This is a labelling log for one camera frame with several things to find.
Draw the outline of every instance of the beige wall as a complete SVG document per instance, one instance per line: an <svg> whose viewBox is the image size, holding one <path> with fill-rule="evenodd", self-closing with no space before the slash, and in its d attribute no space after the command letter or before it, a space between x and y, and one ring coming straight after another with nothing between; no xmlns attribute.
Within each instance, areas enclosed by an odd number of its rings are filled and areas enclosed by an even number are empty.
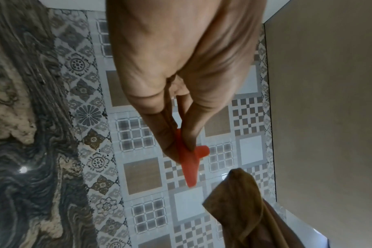
<svg viewBox="0 0 372 248"><path fill-rule="evenodd" d="M291 0L265 28L278 202L372 248L372 1Z"/></svg>

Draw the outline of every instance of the human hand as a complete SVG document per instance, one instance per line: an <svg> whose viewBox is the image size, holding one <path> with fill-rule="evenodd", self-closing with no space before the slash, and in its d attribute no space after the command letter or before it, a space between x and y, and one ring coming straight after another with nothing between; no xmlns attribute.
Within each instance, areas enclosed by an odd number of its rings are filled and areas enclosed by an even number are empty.
<svg viewBox="0 0 372 248"><path fill-rule="evenodd" d="M179 162L171 98L193 150L205 123L233 98L253 62L266 0L107 0L122 89L163 152Z"/></svg>

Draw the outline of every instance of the towel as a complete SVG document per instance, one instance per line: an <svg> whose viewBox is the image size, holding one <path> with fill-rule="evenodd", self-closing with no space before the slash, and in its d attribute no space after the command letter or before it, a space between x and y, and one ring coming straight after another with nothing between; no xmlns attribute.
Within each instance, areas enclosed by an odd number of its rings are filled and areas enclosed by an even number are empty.
<svg viewBox="0 0 372 248"><path fill-rule="evenodd" d="M227 248L289 247L253 176L240 168L231 170L202 205L221 223Z"/></svg>

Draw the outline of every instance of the orange-red plastic piece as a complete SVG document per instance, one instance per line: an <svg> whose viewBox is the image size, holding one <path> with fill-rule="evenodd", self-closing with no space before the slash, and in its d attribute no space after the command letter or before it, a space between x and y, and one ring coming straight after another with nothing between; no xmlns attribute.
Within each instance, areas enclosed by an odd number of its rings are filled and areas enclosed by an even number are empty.
<svg viewBox="0 0 372 248"><path fill-rule="evenodd" d="M209 155L209 147L201 145L197 146L194 151L189 151L183 144L180 129L176 133L176 145L186 184L189 188L194 187L197 184L199 160Z"/></svg>

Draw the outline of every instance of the black marble slab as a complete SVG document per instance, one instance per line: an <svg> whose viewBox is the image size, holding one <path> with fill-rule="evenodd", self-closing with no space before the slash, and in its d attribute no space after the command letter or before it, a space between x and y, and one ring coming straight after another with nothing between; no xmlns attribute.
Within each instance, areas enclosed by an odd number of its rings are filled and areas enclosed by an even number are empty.
<svg viewBox="0 0 372 248"><path fill-rule="evenodd" d="M46 8L0 0L0 248L97 247Z"/></svg>

